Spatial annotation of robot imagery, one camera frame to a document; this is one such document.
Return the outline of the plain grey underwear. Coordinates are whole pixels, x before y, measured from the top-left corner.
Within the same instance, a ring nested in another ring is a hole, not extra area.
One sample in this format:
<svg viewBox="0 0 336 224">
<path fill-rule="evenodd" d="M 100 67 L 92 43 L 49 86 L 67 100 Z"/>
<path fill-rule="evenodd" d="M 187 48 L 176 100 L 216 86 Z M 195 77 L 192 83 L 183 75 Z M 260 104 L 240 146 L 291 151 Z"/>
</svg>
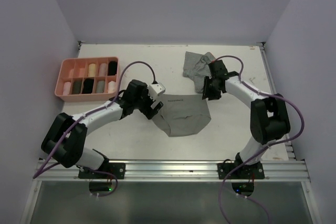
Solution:
<svg viewBox="0 0 336 224">
<path fill-rule="evenodd" d="M 152 121 L 169 137 L 198 134 L 212 119 L 207 102 L 200 94 L 164 94 L 161 101 L 163 107 Z"/>
</svg>

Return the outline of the beige navy-trimmed underwear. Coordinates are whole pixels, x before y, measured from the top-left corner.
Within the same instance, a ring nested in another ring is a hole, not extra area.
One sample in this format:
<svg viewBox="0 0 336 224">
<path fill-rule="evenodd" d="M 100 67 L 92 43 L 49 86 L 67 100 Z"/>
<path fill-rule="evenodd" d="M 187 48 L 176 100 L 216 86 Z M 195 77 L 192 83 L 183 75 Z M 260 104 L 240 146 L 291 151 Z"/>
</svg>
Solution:
<svg viewBox="0 0 336 224">
<path fill-rule="evenodd" d="M 88 77 L 95 77 L 96 76 L 96 68 L 97 64 L 96 63 L 90 63 L 88 65 Z"/>
</svg>

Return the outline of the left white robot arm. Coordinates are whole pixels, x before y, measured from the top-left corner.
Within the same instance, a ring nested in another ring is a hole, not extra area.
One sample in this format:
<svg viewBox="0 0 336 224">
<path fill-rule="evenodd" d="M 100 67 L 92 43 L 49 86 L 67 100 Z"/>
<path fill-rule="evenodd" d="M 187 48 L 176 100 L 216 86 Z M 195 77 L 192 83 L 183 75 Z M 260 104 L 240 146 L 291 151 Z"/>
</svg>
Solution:
<svg viewBox="0 0 336 224">
<path fill-rule="evenodd" d="M 165 87 L 160 83 L 147 85 L 132 80 L 120 96 L 95 109 L 75 115 L 57 115 L 41 149 L 65 168 L 74 165 L 89 168 L 97 178 L 104 178 L 109 172 L 108 159 L 102 153 L 86 148 L 86 137 L 108 123 L 122 120 L 135 110 L 152 119 L 163 106 L 157 99 L 164 92 Z"/>
</svg>

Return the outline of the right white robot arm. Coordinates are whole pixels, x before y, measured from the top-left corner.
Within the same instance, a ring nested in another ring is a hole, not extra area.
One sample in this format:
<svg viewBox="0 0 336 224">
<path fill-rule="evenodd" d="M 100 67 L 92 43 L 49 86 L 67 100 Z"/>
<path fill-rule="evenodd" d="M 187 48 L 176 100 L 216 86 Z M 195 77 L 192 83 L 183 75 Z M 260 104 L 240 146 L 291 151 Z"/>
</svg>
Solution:
<svg viewBox="0 0 336 224">
<path fill-rule="evenodd" d="M 204 78 L 202 99 L 218 100 L 228 93 L 250 109 L 251 138 L 236 154 L 234 161 L 218 164 L 220 178 L 246 178 L 261 167 L 261 157 L 266 150 L 290 131 L 285 101 L 281 95 L 262 94 L 241 79 L 241 74 L 229 72 L 224 63 L 214 60 L 208 64 L 210 76 Z"/>
</svg>

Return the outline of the grey striped underwear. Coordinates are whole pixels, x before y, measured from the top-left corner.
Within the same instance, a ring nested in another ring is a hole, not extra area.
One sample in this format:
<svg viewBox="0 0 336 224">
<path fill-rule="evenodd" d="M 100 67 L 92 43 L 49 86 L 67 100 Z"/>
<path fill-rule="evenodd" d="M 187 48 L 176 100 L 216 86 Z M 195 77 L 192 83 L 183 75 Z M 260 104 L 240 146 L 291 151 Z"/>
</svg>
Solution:
<svg viewBox="0 0 336 224">
<path fill-rule="evenodd" d="M 183 77 L 189 78 L 194 82 L 196 93 L 203 92 L 204 78 L 211 75 L 208 65 L 215 59 L 210 52 L 197 54 L 187 51 L 185 53 Z"/>
</svg>

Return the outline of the white rolled cloth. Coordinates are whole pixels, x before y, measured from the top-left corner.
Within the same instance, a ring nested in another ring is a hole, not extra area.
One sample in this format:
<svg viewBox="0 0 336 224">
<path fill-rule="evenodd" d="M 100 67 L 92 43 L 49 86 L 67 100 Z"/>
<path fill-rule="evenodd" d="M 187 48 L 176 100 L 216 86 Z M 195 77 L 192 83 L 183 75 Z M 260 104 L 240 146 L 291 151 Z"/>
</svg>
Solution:
<svg viewBox="0 0 336 224">
<path fill-rule="evenodd" d="M 108 93 L 115 93 L 118 84 L 115 81 L 108 82 Z"/>
</svg>

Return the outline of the black rolled cloth back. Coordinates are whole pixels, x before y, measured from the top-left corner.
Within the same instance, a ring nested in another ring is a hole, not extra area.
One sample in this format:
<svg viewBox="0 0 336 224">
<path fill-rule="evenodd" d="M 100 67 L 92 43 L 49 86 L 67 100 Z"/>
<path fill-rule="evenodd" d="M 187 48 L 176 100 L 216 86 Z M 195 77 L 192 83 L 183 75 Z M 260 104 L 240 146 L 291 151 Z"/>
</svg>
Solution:
<svg viewBox="0 0 336 224">
<path fill-rule="evenodd" d="M 118 62 L 117 61 L 110 61 L 108 63 L 108 75 L 115 76 L 118 71 Z"/>
</svg>

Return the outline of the black rolled cloth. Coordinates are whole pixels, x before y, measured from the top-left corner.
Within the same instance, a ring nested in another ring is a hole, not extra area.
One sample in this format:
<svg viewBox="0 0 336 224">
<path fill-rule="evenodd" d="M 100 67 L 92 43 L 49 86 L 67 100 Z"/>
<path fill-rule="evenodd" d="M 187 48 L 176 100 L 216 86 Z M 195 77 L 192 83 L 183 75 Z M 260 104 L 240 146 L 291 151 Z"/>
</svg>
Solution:
<svg viewBox="0 0 336 224">
<path fill-rule="evenodd" d="M 108 75 L 115 76 L 118 71 L 118 62 L 117 61 L 110 61 L 108 63 Z"/>
<path fill-rule="evenodd" d="M 82 94 L 91 94 L 93 91 L 94 79 L 86 78 L 83 81 Z"/>
</svg>

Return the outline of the grey rolled cloth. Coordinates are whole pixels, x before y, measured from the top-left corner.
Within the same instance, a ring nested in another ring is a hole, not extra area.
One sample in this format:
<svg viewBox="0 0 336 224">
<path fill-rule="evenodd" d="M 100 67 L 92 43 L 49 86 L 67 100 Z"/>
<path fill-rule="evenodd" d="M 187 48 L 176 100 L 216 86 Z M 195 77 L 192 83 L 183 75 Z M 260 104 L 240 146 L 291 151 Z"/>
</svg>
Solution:
<svg viewBox="0 0 336 224">
<path fill-rule="evenodd" d="M 96 93 L 104 93 L 105 90 L 105 81 L 100 80 L 97 82 Z"/>
</svg>

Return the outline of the beige rolled cloth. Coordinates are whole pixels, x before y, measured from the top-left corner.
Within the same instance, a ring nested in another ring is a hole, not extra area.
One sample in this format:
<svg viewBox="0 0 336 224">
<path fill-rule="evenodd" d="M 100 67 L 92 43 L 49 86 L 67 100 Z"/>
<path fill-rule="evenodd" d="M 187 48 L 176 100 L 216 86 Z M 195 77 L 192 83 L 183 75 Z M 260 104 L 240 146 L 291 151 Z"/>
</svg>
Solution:
<svg viewBox="0 0 336 224">
<path fill-rule="evenodd" d="M 107 74 L 108 65 L 107 63 L 101 63 L 99 66 L 98 76 L 103 77 Z"/>
</svg>

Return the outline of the black rolled cloth front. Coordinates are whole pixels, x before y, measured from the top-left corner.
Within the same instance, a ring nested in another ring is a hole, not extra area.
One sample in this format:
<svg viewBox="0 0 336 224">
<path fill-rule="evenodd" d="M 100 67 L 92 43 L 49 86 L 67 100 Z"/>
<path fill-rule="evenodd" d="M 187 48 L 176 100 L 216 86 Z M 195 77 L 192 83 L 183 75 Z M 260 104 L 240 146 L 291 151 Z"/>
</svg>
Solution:
<svg viewBox="0 0 336 224">
<path fill-rule="evenodd" d="M 91 94 L 93 91 L 94 79 L 86 78 L 83 81 L 82 94 Z"/>
</svg>

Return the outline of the olive rolled cloth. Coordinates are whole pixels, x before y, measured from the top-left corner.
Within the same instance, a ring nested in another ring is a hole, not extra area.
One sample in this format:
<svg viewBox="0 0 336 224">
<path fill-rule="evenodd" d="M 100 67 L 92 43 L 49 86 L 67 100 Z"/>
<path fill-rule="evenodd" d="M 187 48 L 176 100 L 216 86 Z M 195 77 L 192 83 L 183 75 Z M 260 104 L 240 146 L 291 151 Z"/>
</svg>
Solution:
<svg viewBox="0 0 336 224">
<path fill-rule="evenodd" d="M 72 93 L 71 94 L 80 94 L 82 87 L 82 80 L 75 80 L 72 85 Z"/>
</svg>

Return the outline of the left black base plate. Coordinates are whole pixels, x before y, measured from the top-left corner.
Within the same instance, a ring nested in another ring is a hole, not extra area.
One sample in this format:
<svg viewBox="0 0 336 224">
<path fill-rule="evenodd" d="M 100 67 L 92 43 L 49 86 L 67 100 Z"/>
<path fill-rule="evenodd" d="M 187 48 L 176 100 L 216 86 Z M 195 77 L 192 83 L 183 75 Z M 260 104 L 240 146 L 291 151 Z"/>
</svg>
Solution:
<svg viewBox="0 0 336 224">
<path fill-rule="evenodd" d="M 117 179 L 124 179 L 125 163 L 103 163 L 97 170 L 81 168 L 78 174 L 79 179 L 110 179 L 114 175 Z"/>
</svg>

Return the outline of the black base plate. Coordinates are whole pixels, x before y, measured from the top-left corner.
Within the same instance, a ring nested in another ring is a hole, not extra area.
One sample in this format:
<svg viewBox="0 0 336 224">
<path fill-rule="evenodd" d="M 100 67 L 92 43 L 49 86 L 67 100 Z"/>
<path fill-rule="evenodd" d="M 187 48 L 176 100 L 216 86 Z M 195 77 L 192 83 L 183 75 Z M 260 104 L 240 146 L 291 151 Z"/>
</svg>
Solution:
<svg viewBox="0 0 336 224">
<path fill-rule="evenodd" d="M 81 168 L 78 174 L 79 179 L 110 179 L 114 175 L 117 179 L 124 179 L 125 163 L 103 163 L 97 170 Z"/>
<path fill-rule="evenodd" d="M 219 179 L 224 179 L 225 176 L 237 166 L 237 161 L 232 161 L 229 159 L 217 163 Z M 263 165 L 261 162 L 252 165 L 244 165 L 230 174 L 228 179 L 265 179 Z"/>
</svg>

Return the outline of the aluminium mounting rail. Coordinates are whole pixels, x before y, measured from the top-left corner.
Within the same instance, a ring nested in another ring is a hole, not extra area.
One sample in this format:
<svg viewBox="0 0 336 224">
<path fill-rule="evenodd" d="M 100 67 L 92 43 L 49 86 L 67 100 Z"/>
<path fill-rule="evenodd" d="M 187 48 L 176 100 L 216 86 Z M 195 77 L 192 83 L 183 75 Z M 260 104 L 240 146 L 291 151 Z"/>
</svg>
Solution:
<svg viewBox="0 0 336 224">
<path fill-rule="evenodd" d="M 124 178 L 120 182 L 219 182 L 218 161 L 155 161 L 155 160 L 112 160 L 124 163 Z M 227 182 L 309 182 L 310 177 L 304 161 L 263 161 L 264 179 L 257 174 L 247 179 L 227 179 Z M 75 166 L 61 165 L 44 172 L 37 181 L 53 182 L 106 182 L 107 179 L 80 179 Z"/>
</svg>

